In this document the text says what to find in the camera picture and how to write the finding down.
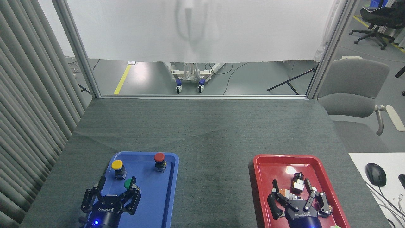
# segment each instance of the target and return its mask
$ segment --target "red button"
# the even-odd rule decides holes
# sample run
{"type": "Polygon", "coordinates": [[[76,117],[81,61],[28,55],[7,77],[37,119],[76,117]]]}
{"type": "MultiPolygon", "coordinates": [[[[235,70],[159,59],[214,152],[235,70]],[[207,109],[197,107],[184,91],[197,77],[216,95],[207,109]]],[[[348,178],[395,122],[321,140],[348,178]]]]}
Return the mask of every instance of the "red button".
{"type": "Polygon", "coordinates": [[[164,160],[164,154],[163,153],[157,153],[155,154],[155,161],[156,162],[162,162],[164,160]]]}

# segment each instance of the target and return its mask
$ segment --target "tripod stand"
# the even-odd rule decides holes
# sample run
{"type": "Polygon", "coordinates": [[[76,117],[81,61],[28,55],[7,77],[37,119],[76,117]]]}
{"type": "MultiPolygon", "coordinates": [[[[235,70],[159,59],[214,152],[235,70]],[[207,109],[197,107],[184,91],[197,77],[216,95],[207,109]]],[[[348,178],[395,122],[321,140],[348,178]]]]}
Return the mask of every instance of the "tripod stand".
{"type": "Polygon", "coordinates": [[[295,88],[291,85],[290,81],[292,81],[292,80],[294,80],[294,79],[297,79],[297,78],[299,78],[299,77],[301,77],[301,76],[304,76],[304,75],[306,75],[306,74],[308,74],[308,73],[310,73],[310,72],[316,72],[316,69],[318,68],[318,65],[319,65],[319,63],[316,65],[315,68],[312,68],[312,69],[310,69],[310,70],[308,70],[308,71],[306,71],[306,72],[304,72],[304,73],[302,73],[302,74],[300,74],[300,75],[298,75],[298,76],[295,76],[295,77],[293,77],[293,78],[291,78],[291,79],[288,79],[287,81],[284,81],[284,82],[282,82],[282,83],[280,83],[280,84],[278,84],[278,85],[276,85],[276,86],[273,86],[273,87],[271,87],[270,89],[267,89],[267,91],[270,91],[270,90],[275,89],[275,88],[277,88],[277,87],[279,87],[279,86],[282,86],[282,85],[284,85],[284,84],[287,84],[287,85],[292,89],[292,91],[293,91],[296,95],[298,95],[298,92],[297,92],[297,91],[295,90],[295,88]]]}
{"type": "Polygon", "coordinates": [[[400,77],[403,73],[405,73],[405,67],[403,67],[396,75],[395,77],[400,77]]]}

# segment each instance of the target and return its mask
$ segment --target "green button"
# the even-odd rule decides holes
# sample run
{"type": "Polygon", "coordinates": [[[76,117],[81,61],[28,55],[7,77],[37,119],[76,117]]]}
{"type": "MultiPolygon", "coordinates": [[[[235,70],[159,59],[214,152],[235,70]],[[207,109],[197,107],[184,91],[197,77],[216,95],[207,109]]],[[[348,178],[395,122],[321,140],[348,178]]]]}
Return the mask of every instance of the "green button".
{"type": "Polygon", "coordinates": [[[126,189],[129,189],[129,184],[131,183],[131,179],[127,179],[125,182],[124,182],[124,187],[126,188],[126,189]]]}

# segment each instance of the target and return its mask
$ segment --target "yellow button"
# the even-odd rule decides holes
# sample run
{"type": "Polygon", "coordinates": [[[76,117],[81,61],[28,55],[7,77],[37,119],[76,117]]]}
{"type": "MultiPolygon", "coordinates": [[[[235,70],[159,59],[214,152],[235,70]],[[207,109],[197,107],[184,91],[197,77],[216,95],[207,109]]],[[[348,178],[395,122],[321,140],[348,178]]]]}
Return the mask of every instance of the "yellow button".
{"type": "Polygon", "coordinates": [[[122,168],[122,161],[121,160],[113,161],[113,163],[111,164],[111,168],[113,170],[119,170],[120,168],[122,168]]]}

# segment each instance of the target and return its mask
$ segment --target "computer mouse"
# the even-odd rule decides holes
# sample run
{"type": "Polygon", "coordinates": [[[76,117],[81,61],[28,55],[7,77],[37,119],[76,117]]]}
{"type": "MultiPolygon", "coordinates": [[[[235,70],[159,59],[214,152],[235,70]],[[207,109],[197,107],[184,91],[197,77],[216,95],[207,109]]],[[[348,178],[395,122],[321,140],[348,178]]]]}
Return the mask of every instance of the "computer mouse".
{"type": "Polygon", "coordinates": [[[387,184],[387,176],[381,166],[375,163],[366,165],[366,175],[370,183],[376,186],[384,186],[387,184]]]}

